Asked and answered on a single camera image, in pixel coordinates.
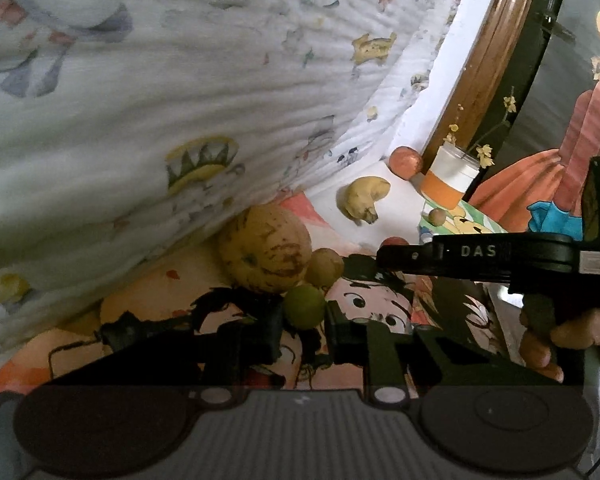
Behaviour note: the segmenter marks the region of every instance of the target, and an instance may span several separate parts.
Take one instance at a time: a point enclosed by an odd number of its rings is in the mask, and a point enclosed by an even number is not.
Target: blue cuff
[[[561,211],[553,202],[535,202],[527,207],[531,213],[528,229],[534,233],[558,233],[582,240],[582,218]]]

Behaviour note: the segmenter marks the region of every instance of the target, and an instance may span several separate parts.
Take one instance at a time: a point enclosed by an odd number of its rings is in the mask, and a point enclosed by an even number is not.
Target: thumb
[[[574,350],[600,346],[600,308],[557,326],[551,330],[551,340],[556,346]]]

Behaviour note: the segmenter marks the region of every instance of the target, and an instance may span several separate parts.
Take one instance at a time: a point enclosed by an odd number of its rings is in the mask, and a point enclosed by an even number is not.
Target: yellow melon
[[[218,235],[224,266],[237,285],[254,292],[286,292],[304,276],[311,237],[302,221],[276,204],[250,207]]]

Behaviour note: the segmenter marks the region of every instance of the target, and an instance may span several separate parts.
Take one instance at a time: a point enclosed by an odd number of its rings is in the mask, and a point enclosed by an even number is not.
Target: vase
[[[453,209],[479,172],[480,164],[475,158],[445,142],[438,148],[436,158],[422,181],[420,193],[444,209]]]

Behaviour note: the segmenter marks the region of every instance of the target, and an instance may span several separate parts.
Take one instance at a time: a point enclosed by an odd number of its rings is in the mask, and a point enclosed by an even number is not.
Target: brown wooden trim
[[[493,0],[456,90],[423,153],[423,171],[429,169],[450,124],[459,128],[456,145],[469,146],[502,80],[530,4],[531,0]]]

